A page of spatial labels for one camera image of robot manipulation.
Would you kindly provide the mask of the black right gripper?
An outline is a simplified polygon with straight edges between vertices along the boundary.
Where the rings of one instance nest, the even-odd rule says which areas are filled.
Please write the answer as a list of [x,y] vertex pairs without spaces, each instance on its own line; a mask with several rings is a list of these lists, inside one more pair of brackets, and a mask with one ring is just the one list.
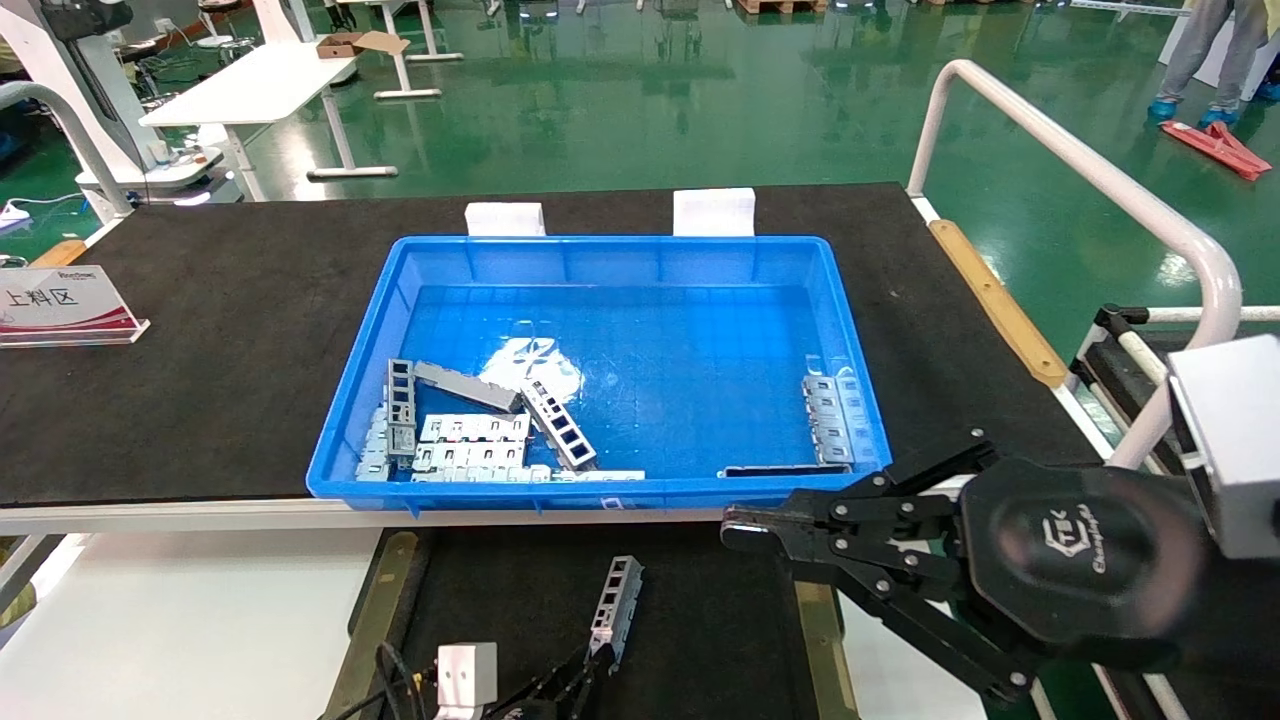
[[959,515],[984,602],[1052,655],[1134,670],[1183,661],[1215,556],[1189,491],[1123,468],[998,459],[982,430],[954,430],[840,489],[731,503],[724,546],[782,559],[795,578],[838,589],[986,700],[1016,703],[1030,692],[1033,665],[937,609],[893,546],[824,532],[914,518],[928,489],[977,474]]

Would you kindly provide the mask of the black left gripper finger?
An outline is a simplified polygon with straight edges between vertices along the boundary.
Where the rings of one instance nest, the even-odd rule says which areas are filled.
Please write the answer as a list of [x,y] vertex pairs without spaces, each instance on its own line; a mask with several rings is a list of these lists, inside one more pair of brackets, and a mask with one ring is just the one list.
[[564,719],[594,719],[603,697],[604,684],[614,671],[614,647],[589,647],[566,662]]
[[504,719],[564,719],[564,683],[568,680],[566,662],[570,659],[532,679],[508,698],[504,702]]

